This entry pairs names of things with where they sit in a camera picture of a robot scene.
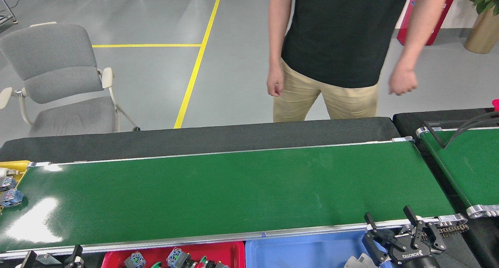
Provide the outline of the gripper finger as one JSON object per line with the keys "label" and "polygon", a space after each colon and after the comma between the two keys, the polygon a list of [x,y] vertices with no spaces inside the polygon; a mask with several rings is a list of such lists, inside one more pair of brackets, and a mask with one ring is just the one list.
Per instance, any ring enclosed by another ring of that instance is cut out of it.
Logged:
{"label": "gripper finger", "polygon": [[37,261],[37,254],[34,251],[30,251],[24,258],[23,262],[20,264],[20,268],[32,268]]}
{"label": "gripper finger", "polygon": [[82,259],[83,248],[75,245],[73,253],[64,261],[64,268],[85,268],[85,261]]}

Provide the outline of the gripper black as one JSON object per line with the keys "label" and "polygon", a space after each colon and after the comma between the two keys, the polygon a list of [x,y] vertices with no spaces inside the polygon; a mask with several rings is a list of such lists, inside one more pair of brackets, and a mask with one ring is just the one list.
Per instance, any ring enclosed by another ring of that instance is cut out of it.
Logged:
{"label": "gripper black", "polygon": [[[410,206],[405,206],[404,214],[409,220],[413,229],[410,247],[407,250],[398,241],[394,231],[390,229],[378,229],[372,215],[367,212],[364,219],[371,229],[362,238],[362,243],[373,263],[392,262],[393,268],[440,268],[432,253],[441,253],[447,249],[439,230],[433,222],[425,222],[418,219]],[[426,234],[427,240],[431,241],[430,246],[420,244]]]}

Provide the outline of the person's left hand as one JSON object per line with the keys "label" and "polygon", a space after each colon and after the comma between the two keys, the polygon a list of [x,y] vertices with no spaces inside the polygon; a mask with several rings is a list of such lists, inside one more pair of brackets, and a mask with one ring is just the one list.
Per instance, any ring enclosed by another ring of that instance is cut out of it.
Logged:
{"label": "person's left hand", "polygon": [[408,64],[397,64],[389,80],[389,94],[401,96],[417,87],[418,80],[414,67]]}

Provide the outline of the person's right hand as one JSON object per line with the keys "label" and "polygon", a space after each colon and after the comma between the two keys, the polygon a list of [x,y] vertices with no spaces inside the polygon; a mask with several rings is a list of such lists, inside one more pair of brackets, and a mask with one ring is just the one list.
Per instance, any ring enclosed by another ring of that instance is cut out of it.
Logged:
{"label": "person's right hand", "polygon": [[269,65],[267,92],[272,97],[280,97],[285,83],[285,73],[280,64]]}

